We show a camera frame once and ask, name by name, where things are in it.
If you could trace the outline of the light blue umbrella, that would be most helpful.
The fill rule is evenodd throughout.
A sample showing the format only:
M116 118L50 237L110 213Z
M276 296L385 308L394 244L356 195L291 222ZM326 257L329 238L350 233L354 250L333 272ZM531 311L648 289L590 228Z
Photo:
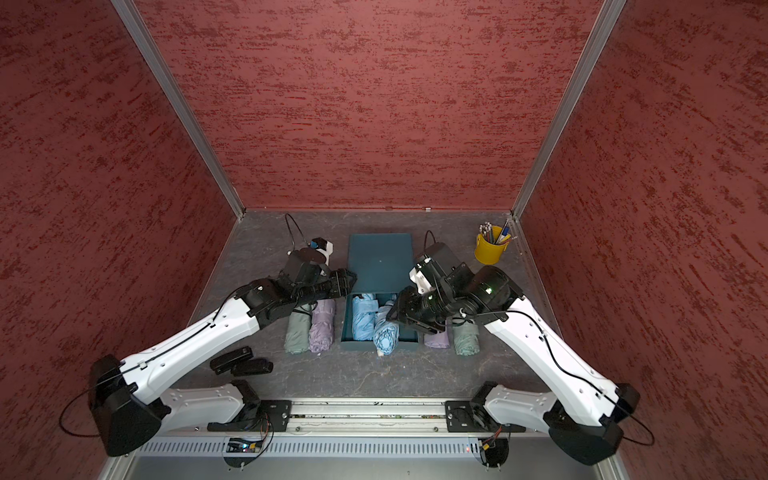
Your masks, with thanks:
M379 309L377 296L357 294L352 298L352 337L355 341L371 341Z
M399 325L388 320L388 314L395 301L396 297L392 296L378 308L375 314L372 341L379 357L391 355L398 345Z

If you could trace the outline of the teal three-drawer cabinet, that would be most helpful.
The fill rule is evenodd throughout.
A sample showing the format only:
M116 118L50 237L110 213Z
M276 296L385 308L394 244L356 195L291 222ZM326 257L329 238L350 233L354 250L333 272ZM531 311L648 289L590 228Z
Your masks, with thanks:
M349 237L347 265L357 280L346 297L341 349L374 351L372 341L353 338L353 296L373 294L383 303L412 286L408 277L413 267L412 237L409 233L353 234Z

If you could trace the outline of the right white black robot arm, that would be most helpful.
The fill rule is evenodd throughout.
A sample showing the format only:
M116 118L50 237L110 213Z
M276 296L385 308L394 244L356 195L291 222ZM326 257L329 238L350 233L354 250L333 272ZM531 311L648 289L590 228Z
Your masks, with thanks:
M478 426L544 432L565 454L588 466L617 453L626 439L620 424L633 416L639 392L586 363L503 270L485 265L473 272L437 242L416 258L409 278L411 284L398 294L389 320L425 334L447 326L482 326L548 388L536 393L484 383L470 403Z

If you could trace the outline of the right lilac umbrella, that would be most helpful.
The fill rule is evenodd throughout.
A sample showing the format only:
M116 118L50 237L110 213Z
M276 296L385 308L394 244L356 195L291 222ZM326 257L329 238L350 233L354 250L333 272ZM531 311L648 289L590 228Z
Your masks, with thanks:
M450 337L447 331L423 336L424 345L432 349L447 349L450 347Z

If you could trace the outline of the lilac umbrella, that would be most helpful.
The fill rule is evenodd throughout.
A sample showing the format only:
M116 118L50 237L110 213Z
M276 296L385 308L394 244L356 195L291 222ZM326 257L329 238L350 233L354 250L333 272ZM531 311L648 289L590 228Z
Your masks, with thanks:
M450 337L447 331L423 336L424 345L432 349L447 349L450 347Z
M309 350L312 353L328 351L333 343L336 302L333 299L318 300L312 311L309 331Z

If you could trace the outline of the sage green umbrella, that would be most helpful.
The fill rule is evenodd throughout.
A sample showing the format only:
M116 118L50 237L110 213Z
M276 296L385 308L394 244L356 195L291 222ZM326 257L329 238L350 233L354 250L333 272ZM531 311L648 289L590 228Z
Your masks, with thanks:
M472 322L452 325L453 344L458 356L473 356L480 352L479 329Z
M288 354L296 355L309 351L309 332L312 323L310 304L295 307L288 317L284 339L284 349Z

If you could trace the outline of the left sage green umbrella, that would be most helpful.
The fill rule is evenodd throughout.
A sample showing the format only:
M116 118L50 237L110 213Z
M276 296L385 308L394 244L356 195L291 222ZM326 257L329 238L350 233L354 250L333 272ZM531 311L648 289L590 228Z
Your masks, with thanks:
M288 354L296 355L309 351L309 332L312 323L310 304L295 307L288 317L284 339L284 349Z

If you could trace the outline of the yellow pen cup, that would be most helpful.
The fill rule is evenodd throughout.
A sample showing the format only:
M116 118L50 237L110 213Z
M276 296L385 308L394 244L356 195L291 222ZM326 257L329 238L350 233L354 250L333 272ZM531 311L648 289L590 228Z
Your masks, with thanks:
M482 234L476 237L474 256L483 265L496 265L510 244L510 236L502 244L488 242Z

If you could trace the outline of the pens in cup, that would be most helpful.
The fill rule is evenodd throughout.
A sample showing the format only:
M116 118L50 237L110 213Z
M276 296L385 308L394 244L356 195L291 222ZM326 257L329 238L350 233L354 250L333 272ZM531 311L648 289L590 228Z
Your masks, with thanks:
M512 221L507 219L502 226L484 222L479 226L480 238L491 245L505 245L513 239Z

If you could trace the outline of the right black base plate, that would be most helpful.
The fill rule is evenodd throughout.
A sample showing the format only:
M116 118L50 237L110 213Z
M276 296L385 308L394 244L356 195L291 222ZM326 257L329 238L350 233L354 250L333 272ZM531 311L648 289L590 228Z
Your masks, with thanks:
M445 417L447 430L451 433L525 433L526 428L513 424L501 425L496 422L482 405L472 401L446 401Z

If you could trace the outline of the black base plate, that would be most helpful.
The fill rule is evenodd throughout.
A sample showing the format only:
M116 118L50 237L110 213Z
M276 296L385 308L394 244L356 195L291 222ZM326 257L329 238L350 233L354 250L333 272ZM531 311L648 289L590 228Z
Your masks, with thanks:
M451 433L525 433L526 428L513 424L501 425L496 422L482 405L472 401L446 401L445 417L447 430Z
M285 432L290 419L292 402L289 400L262 400L247 403L227 422L209 422L209 432Z

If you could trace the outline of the aluminium front rail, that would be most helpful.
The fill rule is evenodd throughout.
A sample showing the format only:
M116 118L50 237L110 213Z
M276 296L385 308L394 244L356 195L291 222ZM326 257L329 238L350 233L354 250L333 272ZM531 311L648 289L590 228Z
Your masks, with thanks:
M405 431L416 435L447 430L445 406L450 399L389 398L389 399L293 399L290 419L285 432L370 433ZM513 424L528 432L545 433L548 426L544 415L556 406L552 393L533 393L493 388L490 393L470 400L482 405L499 424ZM239 412L235 399L221 389L212 392L177 390L162 400L171 409L161 423L160 435L176 432L209 432L209 422L227 422Z

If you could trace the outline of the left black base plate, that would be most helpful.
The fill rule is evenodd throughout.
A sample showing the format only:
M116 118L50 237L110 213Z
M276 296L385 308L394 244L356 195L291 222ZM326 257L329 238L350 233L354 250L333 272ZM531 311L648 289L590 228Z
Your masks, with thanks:
M292 402L289 400L262 400L247 403L227 422L209 422L209 432L285 432L290 419Z

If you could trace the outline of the aluminium corner post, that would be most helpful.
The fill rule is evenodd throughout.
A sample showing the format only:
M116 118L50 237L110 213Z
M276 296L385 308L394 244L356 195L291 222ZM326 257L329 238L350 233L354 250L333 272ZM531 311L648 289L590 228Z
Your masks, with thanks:
M533 165L523 183L512 209L513 219L522 223L524 211L541 179L559 139L569 122L588 80L607 44L626 5L626 0L605 0L597 14L582 52L574 67L563 96L558 104L550 126L544 136Z
M188 137L212 175L236 219L241 221L246 207L235 187L229 180L193 109L184 97L170 67L146 26L134 1L112 0L111 4L118 14L128 34L138 48L155 80L161 87L171 107L184 127Z

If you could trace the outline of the right aluminium corner post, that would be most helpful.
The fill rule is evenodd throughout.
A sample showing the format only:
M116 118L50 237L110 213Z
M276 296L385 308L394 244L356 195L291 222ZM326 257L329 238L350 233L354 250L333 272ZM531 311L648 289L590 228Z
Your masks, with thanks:
M626 0L605 0L597 14L582 52L574 67L563 96L558 104L550 126L544 136L533 165L523 183L512 209L513 219L522 223L524 211L541 179L559 139L569 122L588 80L607 44L626 5Z

